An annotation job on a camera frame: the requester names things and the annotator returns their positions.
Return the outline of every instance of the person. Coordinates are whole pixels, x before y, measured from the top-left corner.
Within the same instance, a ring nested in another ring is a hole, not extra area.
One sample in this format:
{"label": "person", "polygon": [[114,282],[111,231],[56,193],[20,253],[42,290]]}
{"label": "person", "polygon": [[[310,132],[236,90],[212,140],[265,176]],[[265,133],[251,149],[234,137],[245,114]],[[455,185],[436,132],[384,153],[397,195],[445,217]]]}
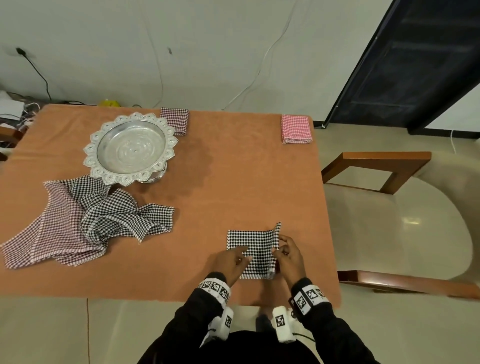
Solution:
{"label": "person", "polygon": [[[278,260],[280,272],[292,297],[300,297],[302,290],[312,285],[305,272],[303,257],[292,238],[280,235],[279,240],[280,248],[272,249],[272,254]],[[162,335],[143,354],[139,364],[318,363],[315,355],[300,341],[279,342],[273,327],[265,329],[268,318],[260,320],[261,316],[257,318],[256,332],[236,331],[230,333],[225,341],[211,340],[201,346],[208,325],[214,317],[222,316],[228,301],[227,287],[222,289],[222,295],[215,296],[215,292],[218,292],[220,285],[231,287],[235,284],[252,260],[252,257],[243,255],[247,248],[237,247],[216,256],[212,273],[207,275],[204,282],[193,290],[185,304],[176,311]],[[317,352],[324,364],[378,363],[347,323],[334,315],[329,301],[322,294],[319,298],[323,299],[320,303],[317,300],[318,304],[309,301],[309,311],[305,315],[299,313],[297,318],[312,332]]]}

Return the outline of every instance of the wooden chair armrest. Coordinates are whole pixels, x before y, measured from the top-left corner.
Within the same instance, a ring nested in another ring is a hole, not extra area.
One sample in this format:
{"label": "wooden chair armrest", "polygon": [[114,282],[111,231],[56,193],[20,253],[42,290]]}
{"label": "wooden chair armrest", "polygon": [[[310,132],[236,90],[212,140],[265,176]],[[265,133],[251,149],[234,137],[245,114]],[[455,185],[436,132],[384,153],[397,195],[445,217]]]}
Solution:
{"label": "wooden chair armrest", "polygon": [[394,194],[431,158],[431,152],[344,152],[322,170],[322,179],[327,183],[348,167],[385,170],[392,174],[379,192]]}
{"label": "wooden chair armrest", "polygon": [[474,283],[452,282],[444,279],[403,276],[365,270],[339,270],[337,274],[340,283],[353,284],[384,292],[426,293],[480,300],[480,288]]}
{"label": "wooden chair armrest", "polygon": [[24,134],[16,129],[0,126],[0,141],[17,144]]}

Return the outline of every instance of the hand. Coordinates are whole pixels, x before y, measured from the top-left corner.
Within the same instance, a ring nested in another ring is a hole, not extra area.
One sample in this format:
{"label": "hand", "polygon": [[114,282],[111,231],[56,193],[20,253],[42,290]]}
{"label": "hand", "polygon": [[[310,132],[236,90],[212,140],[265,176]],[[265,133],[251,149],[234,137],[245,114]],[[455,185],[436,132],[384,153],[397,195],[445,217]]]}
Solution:
{"label": "hand", "polygon": [[252,256],[244,256],[243,253],[248,249],[247,246],[237,246],[234,249],[225,250],[217,254],[213,263],[212,271],[220,272],[227,278],[229,287],[240,278],[241,274],[252,261]]}
{"label": "hand", "polygon": [[272,248],[272,254],[277,258],[280,272],[291,290],[295,283],[307,276],[303,265],[303,257],[292,238],[285,235],[279,235],[278,238],[280,243],[284,243],[280,246],[280,249]]}

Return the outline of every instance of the folded cloth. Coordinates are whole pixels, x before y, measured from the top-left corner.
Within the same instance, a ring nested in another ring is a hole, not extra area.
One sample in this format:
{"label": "folded cloth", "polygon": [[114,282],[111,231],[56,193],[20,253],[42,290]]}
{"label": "folded cloth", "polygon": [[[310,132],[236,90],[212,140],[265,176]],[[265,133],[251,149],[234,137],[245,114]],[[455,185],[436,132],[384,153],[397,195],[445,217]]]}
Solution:
{"label": "folded cloth", "polygon": [[5,266],[20,268],[54,258],[78,266],[105,254],[108,240],[169,232],[174,208],[147,204],[138,207],[124,190],[108,194],[111,186],[83,176],[48,181],[48,204],[27,228],[2,245]]}
{"label": "folded cloth", "polygon": [[175,128],[173,135],[185,135],[187,132],[188,114],[187,109],[162,108],[160,117],[167,119],[167,124]]}
{"label": "folded cloth", "polygon": [[312,142],[310,120],[306,116],[282,115],[283,144],[308,144]]}
{"label": "folded cloth", "polygon": [[275,275],[276,259],[272,248],[278,248],[278,234],[282,223],[279,222],[269,231],[229,230],[227,233],[227,250],[240,245],[247,245],[245,256],[253,256],[252,261],[240,278],[272,279]]}

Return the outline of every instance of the chair backrest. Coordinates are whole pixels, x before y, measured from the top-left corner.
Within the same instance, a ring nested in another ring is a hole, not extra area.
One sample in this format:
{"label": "chair backrest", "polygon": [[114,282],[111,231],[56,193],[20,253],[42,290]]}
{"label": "chair backrest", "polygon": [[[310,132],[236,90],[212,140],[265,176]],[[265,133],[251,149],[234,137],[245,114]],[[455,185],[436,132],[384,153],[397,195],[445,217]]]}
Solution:
{"label": "chair backrest", "polygon": [[473,259],[457,278],[480,283],[480,160],[432,152],[415,177],[442,191],[460,212],[472,238]]}

